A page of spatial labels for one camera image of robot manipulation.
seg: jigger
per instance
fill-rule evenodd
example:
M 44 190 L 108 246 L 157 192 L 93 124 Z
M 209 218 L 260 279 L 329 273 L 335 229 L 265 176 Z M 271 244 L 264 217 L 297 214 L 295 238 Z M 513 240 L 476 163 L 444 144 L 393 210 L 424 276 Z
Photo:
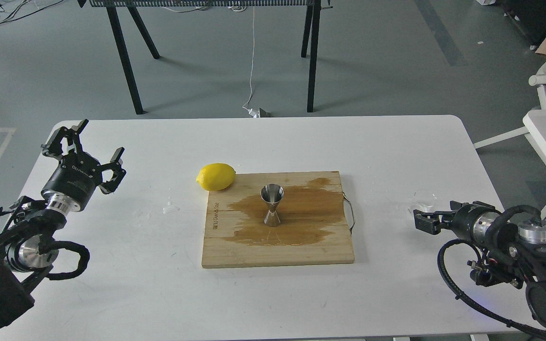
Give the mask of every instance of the jigger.
M 269 212 L 264 218 L 264 224 L 269 227 L 276 227 L 281 223 L 276 210 L 277 205 L 283 199 L 283 188 L 279 184 L 267 184 L 260 190 L 260 197 L 269 207 Z

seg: black cable bundle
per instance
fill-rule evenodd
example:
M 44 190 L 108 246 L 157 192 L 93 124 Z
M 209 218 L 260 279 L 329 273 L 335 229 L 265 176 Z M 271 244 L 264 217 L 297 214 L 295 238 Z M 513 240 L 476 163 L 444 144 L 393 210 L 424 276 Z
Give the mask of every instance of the black cable bundle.
M 458 287 L 458 285 L 450 277 L 450 274 L 448 274 L 448 270 L 446 270 L 446 264 L 444 263 L 444 254 L 446 253 L 446 250 L 448 250 L 450 246 L 457 245 L 457 244 L 469 245 L 477 254 L 477 259 L 481 261 L 481 258 L 482 258 L 476 246 L 472 244 L 472 242 L 468 242 L 466 240 L 461 240 L 461 239 L 450 240 L 449 242 L 446 242 L 446 244 L 444 244 L 444 246 L 442 246 L 442 248 L 439 250 L 439 253 L 437 254 L 437 268 L 439 269 L 439 273 L 442 276 L 442 279 L 444 279 L 444 282 L 446 283 L 446 285 L 448 285 L 450 290 L 452 290 L 452 292 L 456 295 L 455 299 L 462 300 L 462 302 L 467 304 L 469 307 L 471 307 L 475 311 L 482 313 L 483 315 L 486 315 L 494 320 L 504 323 L 508 328 L 513 327 L 516 330 L 519 330 L 520 332 L 524 332 L 528 335 L 532 335 L 535 337 L 539 337 L 540 339 L 546 340 L 545 330 L 539 330 L 537 328 L 533 328 L 526 324 L 521 324 L 513 320 L 506 319 L 505 317 L 502 317 L 500 315 L 497 315 L 491 312 L 490 310 L 484 308 L 479 303 L 475 302 L 472 298 L 470 298 L 466 293 L 464 293 L 464 291 L 462 291 Z
M 19 10 L 22 6 L 28 4 L 29 1 L 30 1 L 30 0 L 23 0 L 23 1 L 22 1 L 22 2 L 21 2 L 21 3 L 20 3 L 12 12 L 11 12 L 11 13 L 9 13 L 9 15 L 8 15 L 5 19 L 3 19 L 2 21 L 0 21 L 0 25 L 2 25 L 2 24 L 7 24 L 8 22 L 12 22 L 12 21 L 20 20 L 20 19 L 26 18 L 26 17 L 28 17 L 28 16 L 30 16 L 30 15 L 34 15 L 35 13 L 37 13 L 37 12 L 39 12 L 39 11 L 43 11 L 44 9 L 46 9 L 46 8 L 48 8 L 48 7 L 52 7 L 52 6 L 58 5 L 58 4 L 60 4 L 61 2 L 63 2 L 64 0 L 59 0 L 58 2 L 55 2 L 55 3 L 50 4 L 50 5 L 48 5 L 48 6 L 42 7 L 42 8 L 40 8 L 40 9 L 37 9 L 37 11 L 33 11 L 33 12 L 31 12 L 31 13 L 28 13 L 28 14 L 26 14 L 26 15 L 23 15 L 22 17 L 14 18 L 15 15 L 18 13 L 18 10 Z

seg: brown liquid spill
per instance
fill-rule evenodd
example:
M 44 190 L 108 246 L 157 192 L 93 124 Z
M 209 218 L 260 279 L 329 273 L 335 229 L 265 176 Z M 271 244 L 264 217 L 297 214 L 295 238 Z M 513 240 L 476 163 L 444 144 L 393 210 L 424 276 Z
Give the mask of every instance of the brown liquid spill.
M 306 186 L 284 186 L 284 198 L 277 207 L 282 224 L 277 227 L 264 224 L 267 205 L 260 194 L 230 204 L 232 211 L 243 212 L 247 218 L 237 223 L 233 237 L 224 239 L 250 246 L 306 245 L 322 241 L 332 234 L 323 228 L 345 218 L 343 194 L 324 189 L 331 182 L 318 178 Z

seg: white cable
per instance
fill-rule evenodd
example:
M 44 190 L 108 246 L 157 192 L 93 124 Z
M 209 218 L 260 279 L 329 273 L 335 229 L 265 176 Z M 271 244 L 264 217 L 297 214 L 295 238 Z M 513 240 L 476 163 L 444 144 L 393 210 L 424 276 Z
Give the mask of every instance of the white cable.
M 246 108 L 247 104 L 250 103 L 252 100 L 252 96 L 254 95 L 254 89 L 252 88 L 252 74 L 254 73 L 254 52 L 256 51 L 256 29 L 254 28 L 254 22 L 256 22 L 256 6 L 252 6 L 252 67 L 250 69 L 250 97 L 247 99 L 247 102 L 245 102 L 241 107 L 250 112 L 248 108 Z
M 247 9 L 247 6 L 227 6 L 227 8 L 234 12 L 243 12 Z
M 194 9 L 189 9 L 187 11 L 175 11 L 173 9 L 170 9 L 169 7 L 161 7 L 163 9 L 167 9 L 168 11 L 173 11 L 174 13 L 189 13 L 189 12 L 192 12 L 192 11 L 205 11 L 207 9 L 207 7 L 195 7 Z

